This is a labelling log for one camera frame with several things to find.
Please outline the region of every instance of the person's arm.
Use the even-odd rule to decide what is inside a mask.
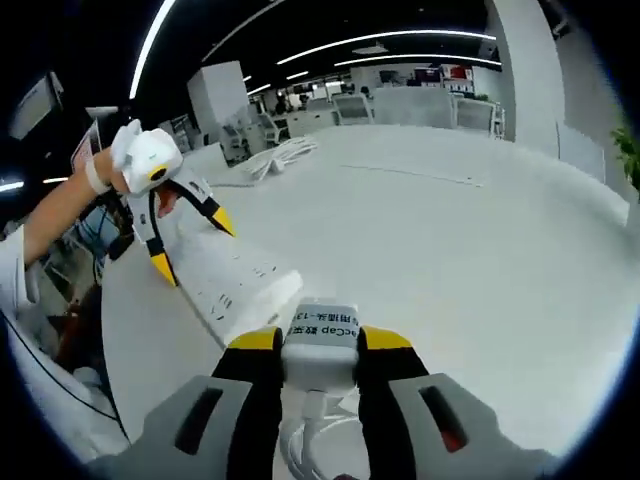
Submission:
[[[110,149],[94,157],[96,172],[105,185],[113,183],[119,191],[128,191],[124,178],[113,170]],[[24,263],[29,267],[42,256],[96,198],[84,165],[58,185],[31,212],[24,225]]]

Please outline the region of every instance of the white desk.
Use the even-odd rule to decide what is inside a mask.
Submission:
[[[319,149],[283,175],[216,190],[238,237],[286,258],[305,294],[354,301],[363,322],[409,337],[518,444],[570,448],[633,331],[640,259],[627,203],[557,160],[459,131],[363,125],[314,137]],[[189,209],[181,221],[202,222]],[[107,369],[127,431],[142,404],[219,355],[145,255],[127,252],[103,280]]]

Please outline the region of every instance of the wrist strap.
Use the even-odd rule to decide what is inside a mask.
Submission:
[[[98,172],[96,171],[96,166],[93,161],[93,157],[87,160],[87,163],[84,166],[84,171],[87,173],[87,179],[89,180],[89,185],[93,188],[94,192],[98,195],[102,195],[103,193],[107,193],[111,186],[105,185],[100,180],[98,176]]]

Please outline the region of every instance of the ceiling light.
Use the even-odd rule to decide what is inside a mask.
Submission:
[[[381,55],[379,57],[357,58],[355,60],[347,60],[346,62],[338,62],[338,63],[335,63],[333,66],[340,67],[342,65],[352,65],[354,63],[375,62],[376,60],[393,60],[398,58],[448,58],[451,60],[466,60],[469,62],[486,63],[488,65],[495,65],[497,67],[502,65],[502,63],[500,62],[494,62],[493,60],[485,60],[484,58],[461,57],[459,55],[440,55],[438,53],[415,53],[415,54],[405,54],[405,55]]]
[[[18,188],[22,188],[24,182],[13,182],[13,183],[5,183],[0,185],[0,193],[8,192],[9,190],[16,190]]]
[[[303,75],[307,75],[308,73],[309,73],[309,70],[304,71],[304,72],[300,72],[300,73],[296,73],[295,75],[289,75],[287,77],[287,80],[293,80],[294,78],[302,77]]]
[[[213,55],[216,50],[218,50],[220,47],[222,47],[225,43],[227,43],[227,41],[233,37],[236,33],[238,33],[240,30],[242,30],[244,27],[246,27],[247,25],[249,25],[251,22],[253,22],[255,19],[257,19],[260,15],[263,15],[265,13],[267,13],[269,10],[271,10],[274,7],[277,7],[278,5],[280,5],[282,2],[284,2],[284,0],[269,0],[271,2],[270,5],[267,5],[266,7],[258,10],[256,13],[254,13],[253,15],[251,15],[249,18],[247,18],[244,22],[242,22],[240,25],[238,25],[236,28],[234,28],[233,30],[231,30],[226,37],[224,37],[222,40],[220,40],[218,43],[214,43],[211,47],[211,50],[209,50],[209,53],[207,53],[203,59],[202,62],[206,62],[209,57],[211,55]]]
[[[251,90],[250,92],[247,92],[247,95],[253,95],[254,93],[261,92],[262,90],[264,90],[265,88],[269,88],[270,86],[271,86],[271,84],[267,83],[266,85],[258,87],[255,90]]]
[[[306,50],[304,52],[292,55],[291,57],[285,58],[284,60],[280,60],[278,63],[276,63],[276,65],[283,65],[287,62],[290,62],[291,60],[295,60],[296,58],[304,57],[305,55],[310,55],[312,53],[319,52],[320,50],[326,50],[327,48],[346,45],[347,43],[360,42],[362,40],[373,40],[375,38],[395,37],[400,35],[444,35],[450,37],[479,38],[482,40],[491,41],[496,40],[496,37],[485,35],[484,33],[459,32],[457,30],[400,30],[397,32],[374,33],[373,35],[364,35],[362,37],[340,40],[339,42],[327,43],[326,45],[322,45],[321,47],[312,48],[311,50]]]
[[[42,183],[58,183],[65,182],[67,180],[69,180],[69,177],[47,178],[46,180],[43,180]]]
[[[147,61],[147,56],[149,56],[149,52],[151,51],[153,41],[156,39],[156,35],[158,35],[158,32],[160,31],[162,22],[164,22],[164,19],[167,18],[169,10],[171,10],[171,7],[173,7],[174,3],[176,3],[176,0],[164,0],[164,3],[160,7],[160,10],[158,10],[158,13],[156,14],[156,18],[151,24],[149,33],[147,33],[147,38],[144,39],[144,44],[142,45],[142,50],[140,51],[140,56],[138,57],[138,63],[136,64],[136,70],[133,74],[133,82],[131,82],[129,99],[133,99],[136,96],[136,92],[138,91],[138,84],[140,83],[140,77],[142,76],[142,70],[144,69],[144,64]]]

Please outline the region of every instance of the green plant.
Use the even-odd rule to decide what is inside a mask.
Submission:
[[[620,149],[618,159],[624,163],[624,173],[631,184],[640,190],[640,146],[627,126],[611,132],[614,143]]]

